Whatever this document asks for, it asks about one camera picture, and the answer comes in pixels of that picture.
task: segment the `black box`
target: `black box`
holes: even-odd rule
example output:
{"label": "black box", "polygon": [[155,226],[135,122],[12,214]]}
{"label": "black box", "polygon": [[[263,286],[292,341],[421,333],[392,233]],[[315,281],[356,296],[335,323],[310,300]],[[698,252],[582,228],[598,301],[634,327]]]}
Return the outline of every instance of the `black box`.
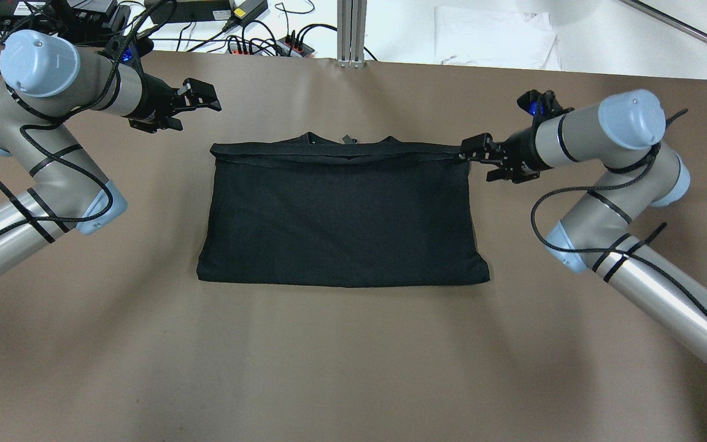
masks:
{"label": "black box", "polygon": [[[146,0],[146,7],[157,0]],[[171,3],[155,9],[152,21],[155,23],[189,23],[192,21],[227,21],[231,17],[230,0],[177,0],[176,12],[171,17]]]}

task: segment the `white table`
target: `white table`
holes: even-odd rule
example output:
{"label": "white table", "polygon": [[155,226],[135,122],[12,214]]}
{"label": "white table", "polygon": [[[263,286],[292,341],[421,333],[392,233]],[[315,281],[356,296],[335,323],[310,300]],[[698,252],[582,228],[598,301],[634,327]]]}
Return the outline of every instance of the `white table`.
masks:
{"label": "white table", "polygon": [[[285,16],[269,2],[261,20],[281,37]],[[336,25],[336,0],[316,0],[316,11],[305,16],[291,14],[292,30],[307,23]],[[707,2],[696,0],[648,0],[707,33]],[[618,0],[369,0],[365,43],[381,61],[433,64],[435,54],[435,6],[459,6],[501,11],[549,12],[558,33],[556,42],[562,70],[630,76],[660,76],[707,79],[707,44],[648,17]],[[287,9],[306,10],[302,0],[287,0]],[[155,37],[176,37],[184,25],[172,23]],[[217,22],[198,23],[194,39],[212,36]],[[258,25],[247,28],[247,37],[266,37]],[[336,36],[315,29],[306,42],[317,56],[335,58]],[[208,48],[222,45],[209,45]],[[175,42],[158,42],[160,50],[175,50]]]}

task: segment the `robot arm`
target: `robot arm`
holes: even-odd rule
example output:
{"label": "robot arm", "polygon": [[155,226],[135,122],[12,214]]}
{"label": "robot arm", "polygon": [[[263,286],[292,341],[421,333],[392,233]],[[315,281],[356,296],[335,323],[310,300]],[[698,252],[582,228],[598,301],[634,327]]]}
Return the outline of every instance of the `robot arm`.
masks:
{"label": "robot arm", "polygon": [[65,128],[71,112],[91,104],[155,132],[181,130],[176,113],[221,110],[209,84],[187,79],[177,90],[130,65],[112,67],[112,59],[59,37],[18,31],[8,38],[1,56],[0,156],[15,157],[36,184],[14,196],[0,182],[9,199],[0,205],[0,274],[73,228],[92,234],[127,207]]}
{"label": "robot arm", "polygon": [[[578,273],[592,269],[707,363],[707,289],[627,232],[646,207],[677,201],[690,184],[681,157],[661,141],[659,99],[635,90],[573,111],[562,109],[552,92],[534,90],[518,103],[534,115],[530,128],[502,143],[489,134],[469,138],[464,155],[498,166],[488,181],[513,182],[600,159],[608,171],[597,184],[570,188],[586,194],[546,239],[536,234],[562,263]],[[538,205],[555,193],[538,201],[532,221]]]}

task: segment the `white paper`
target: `white paper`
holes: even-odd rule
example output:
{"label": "white paper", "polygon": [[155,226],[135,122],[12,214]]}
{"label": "white paper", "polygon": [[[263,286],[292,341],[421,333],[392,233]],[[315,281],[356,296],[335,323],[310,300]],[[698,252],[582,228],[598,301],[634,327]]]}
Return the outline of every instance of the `white paper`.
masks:
{"label": "white paper", "polygon": [[556,33],[547,12],[435,8],[435,62],[559,70]]}

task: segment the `black garment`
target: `black garment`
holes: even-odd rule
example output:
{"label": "black garment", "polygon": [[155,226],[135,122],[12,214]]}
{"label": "black garment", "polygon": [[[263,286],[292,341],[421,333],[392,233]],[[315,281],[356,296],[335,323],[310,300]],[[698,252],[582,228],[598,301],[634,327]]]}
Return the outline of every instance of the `black garment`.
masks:
{"label": "black garment", "polygon": [[314,134],[215,144],[204,281],[342,287],[489,280],[460,148]]}

